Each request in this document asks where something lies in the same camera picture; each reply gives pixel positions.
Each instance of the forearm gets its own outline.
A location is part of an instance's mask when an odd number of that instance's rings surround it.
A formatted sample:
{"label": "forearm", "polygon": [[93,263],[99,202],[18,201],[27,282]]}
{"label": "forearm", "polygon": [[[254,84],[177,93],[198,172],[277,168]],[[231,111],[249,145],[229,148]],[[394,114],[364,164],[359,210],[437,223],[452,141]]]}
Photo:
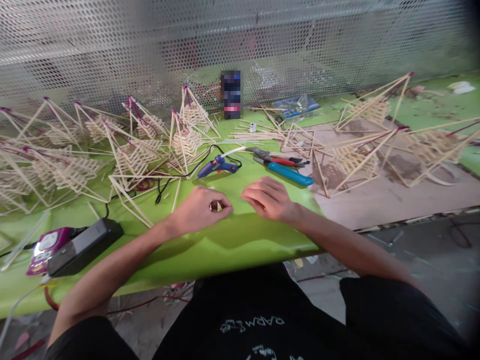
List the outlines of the forearm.
{"label": "forearm", "polygon": [[50,344],[80,321],[94,315],[106,316],[110,298],[135,273],[140,263],[160,245],[177,236],[166,218],[92,267],[63,299]]}
{"label": "forearm", "polygon": [[295,205],[295,210],[296,216],[289,225],[307,235],[359,276],[375,275],[416,286],[408,269],[381,247],[300,204]]}

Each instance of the concrete floor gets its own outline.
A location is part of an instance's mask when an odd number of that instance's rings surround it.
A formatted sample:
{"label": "concrete floor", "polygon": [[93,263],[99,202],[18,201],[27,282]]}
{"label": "concrete floor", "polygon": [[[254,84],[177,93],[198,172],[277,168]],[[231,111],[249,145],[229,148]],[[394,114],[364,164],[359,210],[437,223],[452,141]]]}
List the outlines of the concrete floor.
{"label": "concrete floor", "polygon": [[[471,242],[467,246],[458,227]],[[441,219],[383,230],[367,235],[367,238],[388,250],[405,263],[417,277],[423,291],[436,304],[459,334],[469,343],[476,335],[480,324],[480,214]],[[396,241],[389,246],[392,239]],[[285,265],[290,275],[302,279],[330,274],[345,267],[329,254],[319,255],[310,264],[302,259],[302,267],[289,261]],[[327,314],[345,323],[345,304],[339,290],[339,279],[355,277],[349,271],[339,272],[319,279],[300,282],[302,290],[312,303]],[[164,295],[167,288],[115,298],[110,303],[112,310],[140,304],[157,295]],[[158,299],[148,305],[111,315],[115,329],[133,348],[140,359],[151,359],[163,337],[184,308],[184,302]],[[52,310],[20,316],[12,321],[1,350],[0,359],[11,359],[40,339],[48,339],[55,313]],[[21,334],[29,339],[18,349],[15,345]],[[29,359],[42,359],[45,345]]]}

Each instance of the perforated metal wall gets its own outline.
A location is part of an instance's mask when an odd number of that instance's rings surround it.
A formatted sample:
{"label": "perforated metal wall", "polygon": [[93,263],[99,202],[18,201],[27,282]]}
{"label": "perforated metal wall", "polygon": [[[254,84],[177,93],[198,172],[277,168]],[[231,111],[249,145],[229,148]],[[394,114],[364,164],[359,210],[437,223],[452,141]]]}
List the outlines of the perforated metal wall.
{"label": "perforated metal wall", "polygon": [[0,0],[0,106],[44,96],[119,113],[133,95],[179,109],[188,84],[218,106],[221,70],[246,104],[328,96],[414,71],[478,68],[461,0]]}

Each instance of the wire cutter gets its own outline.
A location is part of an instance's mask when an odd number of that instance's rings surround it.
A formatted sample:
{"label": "wire cutter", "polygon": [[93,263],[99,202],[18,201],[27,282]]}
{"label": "wire cutter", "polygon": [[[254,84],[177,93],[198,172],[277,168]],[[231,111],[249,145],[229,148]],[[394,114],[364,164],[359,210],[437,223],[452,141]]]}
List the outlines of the wire cutter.
{"label": "wire cutter", "polygon": [[278,163],[278,164],[293,167],[293,168],[305,167],[305,164],[301,163],[302,159],[298,157],[290,157],[281,152],[264,151],[256,147],[247,147],[246,149],[257,154],[264,161],[268,161],[271,163]]}

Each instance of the black t-shirt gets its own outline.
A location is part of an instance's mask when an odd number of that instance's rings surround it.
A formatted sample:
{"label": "black t-shirt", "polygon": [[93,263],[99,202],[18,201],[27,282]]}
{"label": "black t-shirt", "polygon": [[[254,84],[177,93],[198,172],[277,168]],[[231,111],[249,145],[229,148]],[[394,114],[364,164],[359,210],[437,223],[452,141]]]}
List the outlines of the black t-shirt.
{"label": "black t-shirt", "polygon": [[[220,275],[178,316],[154,359],[451,359],[464,342],[419,290],[376,276],[345,278],[346,326],[321,311],[283,264]],[[137,359],[101,316],[62,334],[46,359]]]}

